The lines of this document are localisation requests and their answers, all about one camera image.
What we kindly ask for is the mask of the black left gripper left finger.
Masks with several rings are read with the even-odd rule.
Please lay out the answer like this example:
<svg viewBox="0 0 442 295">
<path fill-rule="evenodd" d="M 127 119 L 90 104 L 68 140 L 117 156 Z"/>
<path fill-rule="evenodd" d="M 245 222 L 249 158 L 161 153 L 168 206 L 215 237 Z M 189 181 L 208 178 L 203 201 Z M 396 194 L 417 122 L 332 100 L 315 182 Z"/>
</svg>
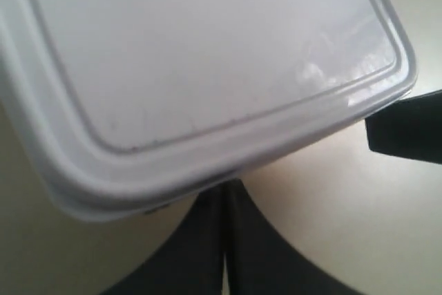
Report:
<svg viewBox="0 0 442 295">
<path fill-rule="evenodd" d="M 222 190 L 198 195 L 178 228 L 135 271 L 105 294 L 221 294 Z"/>
</svg>

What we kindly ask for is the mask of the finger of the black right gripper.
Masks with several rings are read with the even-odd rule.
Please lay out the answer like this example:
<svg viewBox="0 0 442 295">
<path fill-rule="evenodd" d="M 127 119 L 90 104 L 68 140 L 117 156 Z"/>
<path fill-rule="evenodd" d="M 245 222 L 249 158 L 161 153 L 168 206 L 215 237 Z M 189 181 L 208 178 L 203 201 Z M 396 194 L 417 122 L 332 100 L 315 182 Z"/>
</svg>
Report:
<svg viewBox="0 0 442 295">
<path fill-rule="evenodd" d="M 401 101 L 365 119 L 369 149 L 394 157 L 441 163 L 441 91 Z"/>
</svg>

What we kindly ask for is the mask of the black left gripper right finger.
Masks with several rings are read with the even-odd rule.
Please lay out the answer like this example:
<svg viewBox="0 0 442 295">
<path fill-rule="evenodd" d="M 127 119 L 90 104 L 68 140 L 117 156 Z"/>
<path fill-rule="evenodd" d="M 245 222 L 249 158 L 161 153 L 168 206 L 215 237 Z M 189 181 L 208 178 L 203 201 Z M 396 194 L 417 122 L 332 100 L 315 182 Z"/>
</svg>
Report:
<svg viewBox="0 0 442 295">
<path fill-rule="evenodd" d="M 241 180 L 223 186 L 224 252 L 231 294 L 357 294 L 295 250 Z"/>
</svg>

